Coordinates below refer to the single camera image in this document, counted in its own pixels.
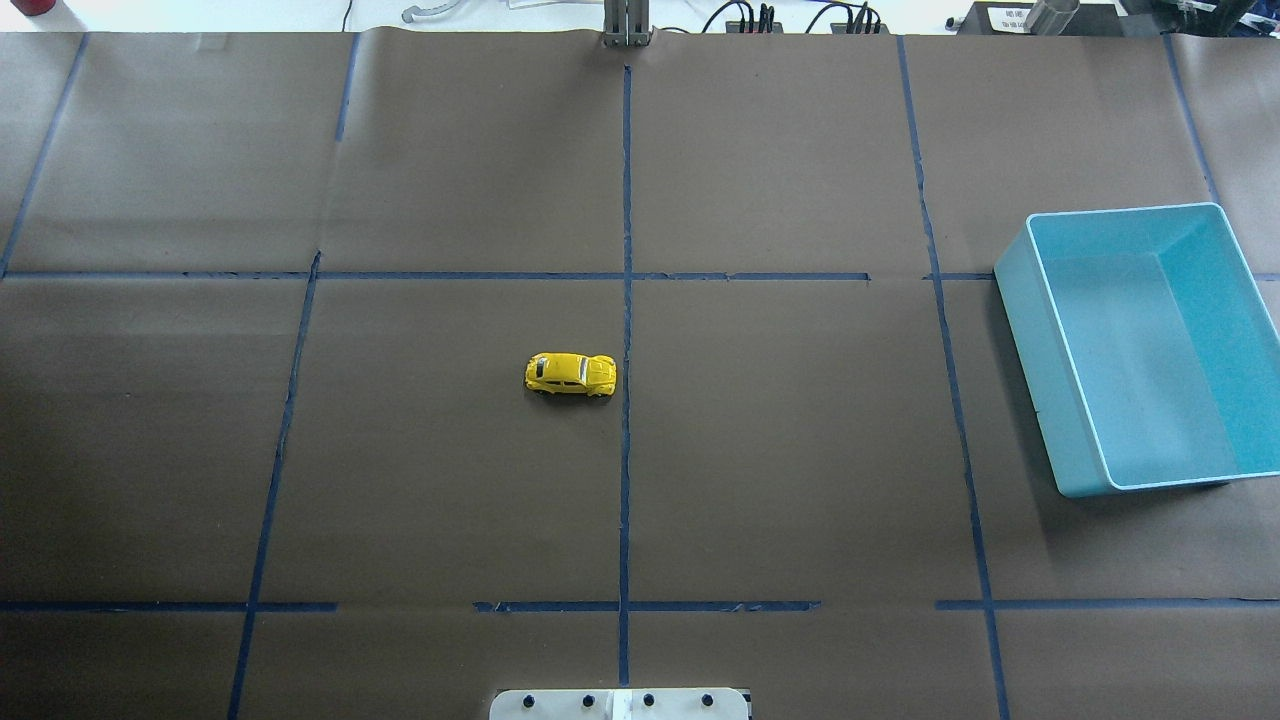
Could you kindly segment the red cylinder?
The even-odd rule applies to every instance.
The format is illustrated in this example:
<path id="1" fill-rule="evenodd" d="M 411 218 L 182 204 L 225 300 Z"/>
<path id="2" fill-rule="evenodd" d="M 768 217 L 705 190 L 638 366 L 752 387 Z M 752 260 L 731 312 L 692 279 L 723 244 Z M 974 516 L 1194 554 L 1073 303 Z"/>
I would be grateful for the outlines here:
<path id="1" fill-rule="evenodd" d="M 58 0 L 10 0 L 9 3 L 24 17 L 44 15 L 58 5 Z"/>

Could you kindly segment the yellow beetle toy car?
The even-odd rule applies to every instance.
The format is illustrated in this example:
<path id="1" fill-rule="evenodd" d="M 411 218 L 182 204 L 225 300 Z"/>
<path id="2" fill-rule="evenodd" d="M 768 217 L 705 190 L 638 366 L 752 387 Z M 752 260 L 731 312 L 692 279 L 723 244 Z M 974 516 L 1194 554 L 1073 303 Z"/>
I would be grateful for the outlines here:
<path id="1" fill-rule="evenodd" d="M 524 386 L 539 395 L 611 397 L 618 382 L 617 364 L 607 355 L 544 352 L 526 365 Z"/>

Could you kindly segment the aluminium frame post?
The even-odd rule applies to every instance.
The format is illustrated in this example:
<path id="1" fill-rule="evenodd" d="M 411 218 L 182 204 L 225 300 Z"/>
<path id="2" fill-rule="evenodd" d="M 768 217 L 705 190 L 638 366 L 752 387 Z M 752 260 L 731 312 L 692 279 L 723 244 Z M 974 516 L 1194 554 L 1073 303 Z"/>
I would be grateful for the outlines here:
<path id="1" fill-rule="evenodd" d="M 652 41 L 649 0 L 604 0 L 602 44 L 605 47 L 646 47 Z"/>

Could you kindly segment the black label box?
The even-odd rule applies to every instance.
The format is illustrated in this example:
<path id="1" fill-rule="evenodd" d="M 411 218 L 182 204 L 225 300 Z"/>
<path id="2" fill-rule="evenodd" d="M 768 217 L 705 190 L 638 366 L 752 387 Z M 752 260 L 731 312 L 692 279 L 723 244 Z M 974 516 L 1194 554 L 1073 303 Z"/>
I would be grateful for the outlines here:
<path id="1" fill-rule="evenodd" d="M 950 17 L 945 28 L 956 35 L 1039 35 L 1027 28 L 1034 1 L 974 1 L 963 15 Z M 1059 33 L 1062 37 L 1123 37 L 1121 17 L 1114 4 L 1083 3 Z"/>

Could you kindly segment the teal plastic bin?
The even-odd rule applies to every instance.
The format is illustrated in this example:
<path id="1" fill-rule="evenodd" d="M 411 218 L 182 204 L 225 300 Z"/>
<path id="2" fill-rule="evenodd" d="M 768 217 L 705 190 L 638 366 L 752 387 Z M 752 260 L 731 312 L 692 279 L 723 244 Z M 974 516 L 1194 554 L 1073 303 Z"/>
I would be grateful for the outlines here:
<path id="1" fill-rule="evenodd" d="M 995 279 L 1061 495 L 1277 475 L 1277 332 L 1221 206 L 1037 213 Z"/>

